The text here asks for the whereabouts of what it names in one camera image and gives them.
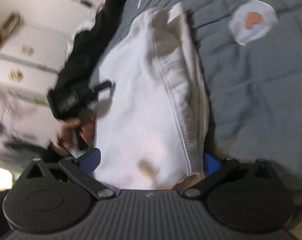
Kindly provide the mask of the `person's left hand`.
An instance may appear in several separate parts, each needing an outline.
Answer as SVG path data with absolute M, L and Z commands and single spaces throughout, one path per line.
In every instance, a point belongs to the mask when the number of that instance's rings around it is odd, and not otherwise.
M 95 137 L 95 115 L 89 113 L 84 122 L 80 118 L 71 118 L 61 123 L 56 142 L 52 144 L 53 149 L 62 156 L 71 155 L 71 151 L 77 143 L 76 133 L 84 140 L 86 144 L 91 144 Z

